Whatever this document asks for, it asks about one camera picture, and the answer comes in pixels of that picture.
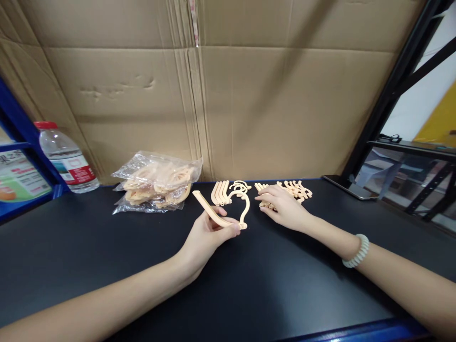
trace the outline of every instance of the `red bottle cap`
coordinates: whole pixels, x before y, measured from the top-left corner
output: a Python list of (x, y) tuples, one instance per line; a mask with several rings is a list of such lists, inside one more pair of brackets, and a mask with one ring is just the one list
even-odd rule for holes
[(38, 129), (58, 129), (57, 124), (52, 121), (35, 121), (34, 124)]

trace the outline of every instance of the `bottle label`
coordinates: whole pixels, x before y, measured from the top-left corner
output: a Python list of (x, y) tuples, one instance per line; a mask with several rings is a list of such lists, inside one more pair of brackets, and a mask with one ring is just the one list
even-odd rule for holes
[(94, 172), (82, 154), (77, 157), (52, 159), (51, 163), (68, 185), (83, 184), (95, 179)]

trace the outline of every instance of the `plastic bag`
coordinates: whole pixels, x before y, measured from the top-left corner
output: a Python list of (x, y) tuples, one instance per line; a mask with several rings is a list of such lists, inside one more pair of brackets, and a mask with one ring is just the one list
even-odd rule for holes
[(113, 214), (121, 211), (166, 212), (182, 209), (191, 184), (201, 174), (202, 159), (185, 161), (139, 151), (112, 175), (125, 179), (114, 190), (127, 191)]
[(127, 211), (137, 211), (137, 212), (145, 212), (145, 213), (165, 213), (167, 211), (175, 211), (177, 209), (182, 210), (184, 208), (184, 202), (181, 202), (176, 205), (168, 205), (162, 206), (164, 204), (164, 199), (157, 199), (152, 200), (150, 202), (143, 202), (138, 205), (132, 205), (129, 201), (125, 199), (123, 196), (120, 200), (118, 200), (115, 205), (117, 207), (113, 211), (113, 215), (119, 212), (127, 212)]
[(153, 186), (160, 192), (169, 192), (198, 180), (203, 160), (185, 161), (163, 154), (139, 151), (113, 177), (126, 179), (125, 190)]

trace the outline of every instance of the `hand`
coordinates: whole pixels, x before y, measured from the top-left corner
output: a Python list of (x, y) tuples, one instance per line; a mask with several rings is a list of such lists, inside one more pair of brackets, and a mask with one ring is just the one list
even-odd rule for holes
[(263, 200), (274, 205), (277, 212), (270, 208), (261, 207), (278, 224), (304, 233), (306, 225), (314, 216), (294, 199), (287, 191), (278, 185), (270, 185), (258, 192), (256, 200)]
[[(221, 216), (227, 215), (226, 210), (222, 207), (212, 206), (212, 208)], [(187, 263), (192, 280), (200, 275), (209, 258), (222, 243), (241, 233), (238, 221), (234, 218), (223, 219), (233, 224), (225, 228), (220, 227), (204, 211), (196, 219), (184, 246), (180, 249), (178, 256)]]

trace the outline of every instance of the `white bracelet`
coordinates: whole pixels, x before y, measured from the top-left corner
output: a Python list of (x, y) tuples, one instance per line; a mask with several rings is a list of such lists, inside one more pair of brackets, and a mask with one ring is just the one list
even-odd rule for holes
[(356, 234), (357, 237), (361, 239), (361, 248), (358, 251), (358, 254), (350, 261), (342, 260), (342, 263), (345, 267), (354, 268), (358, 266), (361, 261), (366, 257), (367, 252), (369, 251), (369, 239), (363, 234)]

